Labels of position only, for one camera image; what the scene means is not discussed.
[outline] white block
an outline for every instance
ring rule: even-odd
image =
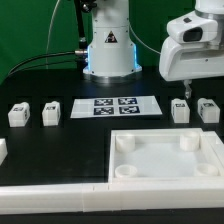
[[[190,121],[190,109],[185,100],[172,100],[171,113],[175,123],[188,124]]]
[[[8,152],[7,152],[5,139],[0,139],[0,165],[2,165],[7,154]]]
[[[56,126],[61,117],[60,103],[46,103],[42,112],[44,126]]]
[[[204,123],[219,123],[220,109],[211,99],[198,100],[198,114]]]
[[[30,117],[30,106],[24,102],[15,104],[8,113],[10,127],[24,127]]]

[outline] white plastic fixture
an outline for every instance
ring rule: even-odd
[[[15,104],[8,113],[10,127],[24,127],[30,117],[30,106],[24,102]]]
[[[137,64],[136,46],[129,37],[129,1],[97,0],[92,12],[93,40],[88,47],[89,79],[119,81],[142,70]]]
[[[0,166],[3,163],[7,154],[8,154],[8,151],[7,151],[5,139],[0,139]]]
[[[46,103],[42,112],[44,126],[57,126],[61,117],[60,103]]]
[[[171,102],[171,113],[175,123],[190,122],[190,109],[186,100],[174,99]]]
[[[123,153],[116,141],[126,134],[135,150]],[[199,145],[183,150],[181,136]],[[224,145],[201,129],[112,131],[108,183],[0,187],[0,214],[217,207],[224,207]]]
[[[116,147],[121,153],[128,153],[135,150],[135,136],[129,133],[116,137]]]
[[[204,123],[219,123],[220,108],[211,99],[198,100],[198,114]]]

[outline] white tray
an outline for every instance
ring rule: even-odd
[[[180,144],[189,132],[199,136],[195,151],[195,139]],[[127,133],[131,152],[120,153],[116,139]],[[224,207],[224,145],[215,132],[113,131],[110,150],[108,183],[0,187],[0,214]],[[115,176],[122,165],[134,175]]]

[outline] black table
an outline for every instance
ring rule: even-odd
[[[142,79],[104,86],[82,80],[76,70],[18,73],[0,86],[0,138],[8,156],[0,167],[0,186],[107,182],[111,130],[202,128],[224,141],[224,78],[195,80],[188,100],[190,124],[174,124],[171,100],[184,98],[181,82],[165,82],[158,68],[144,68]],[[74,99],[154,95],[162,116],[70,119]],[[199,98],[214,99],[219,124],[204,124],[197,114]],[[43,127],[45,103],[61,103],[58,127]],[[28,102],[31,118],[24,128],[10,128],[7,114],[15,103]],[[148,210],[75,214],[0,216],[0,223],[223,223],[224,209]]]

